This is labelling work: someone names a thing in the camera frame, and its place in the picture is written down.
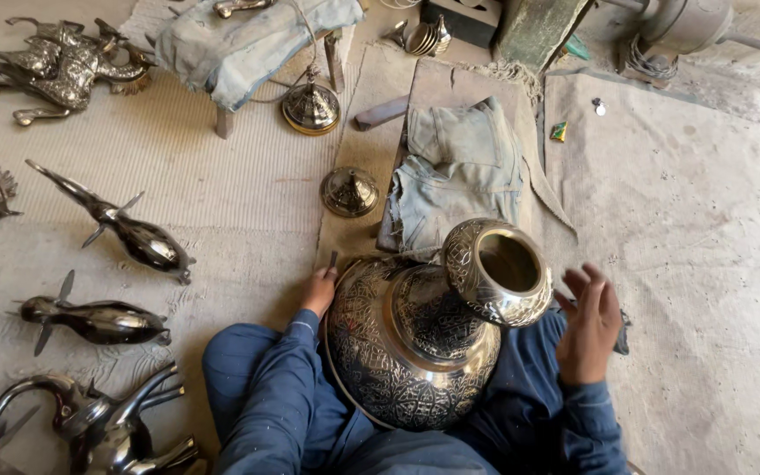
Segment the engraved brass vase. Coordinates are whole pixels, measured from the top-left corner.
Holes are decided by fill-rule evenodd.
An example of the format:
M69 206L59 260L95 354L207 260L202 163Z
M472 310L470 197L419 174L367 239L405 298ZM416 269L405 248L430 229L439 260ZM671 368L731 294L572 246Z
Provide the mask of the engraved brass vase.
M375 423L443 429L476 404L500 351L500 326L536 322L552 299L550 268L509 223L465 221L442 265L400 256L356 261L324 319L343 392Z

